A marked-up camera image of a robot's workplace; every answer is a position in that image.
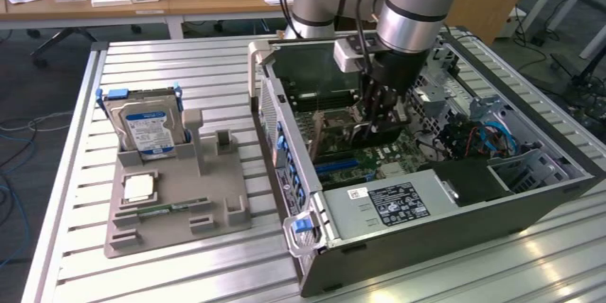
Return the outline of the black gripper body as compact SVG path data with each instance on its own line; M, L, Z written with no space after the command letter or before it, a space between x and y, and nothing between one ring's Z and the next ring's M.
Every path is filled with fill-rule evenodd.
M376 51L372 55L367 95L371 89L388 87L399 96L404 96L416 82L425 63L425 51L404 53L397 50Z

